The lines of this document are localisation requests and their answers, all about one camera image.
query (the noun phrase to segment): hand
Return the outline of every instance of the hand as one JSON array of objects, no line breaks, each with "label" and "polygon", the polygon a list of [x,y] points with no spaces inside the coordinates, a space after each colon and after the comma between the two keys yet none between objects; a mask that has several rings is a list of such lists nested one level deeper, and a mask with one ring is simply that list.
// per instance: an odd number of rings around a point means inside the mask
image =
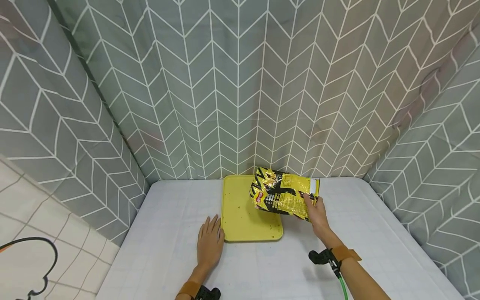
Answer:
[{"label": "hand", "polygon": [[327,212],[325,210],[324,200],[322,197],[317,198],[316,205],[313,205],[312,200],[307,193],[303,194],[303,200],[308,208],[308,218],[313,225],[313,231],[315,235],[319,237],[321,230],[329,229],[327,220]]},{"label": "hand", "polygon": [[330,249],[342,245],[342,241],[330,229],[323,198],[318,197],[316,205],[313,205],[312,200],[309,198],[308,194],[304,193],[303,200],[305,201],[305,204],[308,208],[308,218],[312,223],[313,232],[322,241],[325,247]]},{"label": "hand", "polygon": [[218,215],[210,221],[207,217],[205,223],[200,227],[197,242],[197,263],[198,267],[210,272],[220,260],[223,250],[225,233],[220,228]]}]

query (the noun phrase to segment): gray patterned backdrop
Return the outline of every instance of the gray patterned backdrop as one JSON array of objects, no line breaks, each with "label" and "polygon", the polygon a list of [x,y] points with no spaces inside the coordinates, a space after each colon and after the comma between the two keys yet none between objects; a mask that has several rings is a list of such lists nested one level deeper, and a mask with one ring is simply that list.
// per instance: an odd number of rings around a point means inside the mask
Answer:
[{"label": "gray patterned backdrop", "polygon": [[120,245],[145,177],[47,2],[0,9],[0,153]]},{"label": "gray patterned backdrop", "polygon": [[147,180],[362,177],[477,1],[57,0]]},{"label": "gray patterned backdrop", "polygon": [[480,299],[479,9],[0,0],[0,153],[118,245],[159,179],[368,172]]},{"label": "gray patterned backdrop", "polygon": [[477,26],[453,49],[365,178],[469,300],[480,299],[479,38]]}]

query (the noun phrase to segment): yellow tray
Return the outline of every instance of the yellow tray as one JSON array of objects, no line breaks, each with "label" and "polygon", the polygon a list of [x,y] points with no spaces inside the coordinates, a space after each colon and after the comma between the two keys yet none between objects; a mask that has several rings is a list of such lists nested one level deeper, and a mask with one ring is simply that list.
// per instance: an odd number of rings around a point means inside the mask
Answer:
[{"label": "yellow tray", "polygon": [[222,228],[226,241],[279,240],[283,236],[280,215],[256,209],[249,188],[253,175],[229,175],[223,179]]}]

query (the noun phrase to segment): black and yellow packaging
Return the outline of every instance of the black and yellow packaging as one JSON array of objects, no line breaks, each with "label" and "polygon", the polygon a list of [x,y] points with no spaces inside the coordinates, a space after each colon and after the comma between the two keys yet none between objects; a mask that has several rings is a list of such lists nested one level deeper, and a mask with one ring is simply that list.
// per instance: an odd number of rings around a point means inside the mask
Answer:
[{"label": "black and yellow packaging", "polygon": [[258,167],[250,197],[256,208],[276,214],[297,216],[308,220],[303,194],[316,204],[320,180]]}]

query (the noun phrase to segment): brown wrist strap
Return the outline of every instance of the brown wrist strap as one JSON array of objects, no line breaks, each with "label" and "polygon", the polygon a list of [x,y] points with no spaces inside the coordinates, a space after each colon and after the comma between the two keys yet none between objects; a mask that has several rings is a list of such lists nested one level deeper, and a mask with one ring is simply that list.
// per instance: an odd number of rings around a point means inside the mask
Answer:
[{"label": "brown wrist strap", "polygon": [[189,295],[192,299],[195,299],[197,297],[198,291],[200,290],[200,287],[202,285],[193,281],[187,281],[185,284],[183,284],[183,287],[181,287],[180,292],[177,294],[187,294]]},{"label": "brown wrist strap", "polygon": [[332,248],[331,251],[338,262],[341,262],[349,257],[353,257],[356,261],[361,261],[360,256],[355,252],[355,250],[349,249],[345,245]]}]

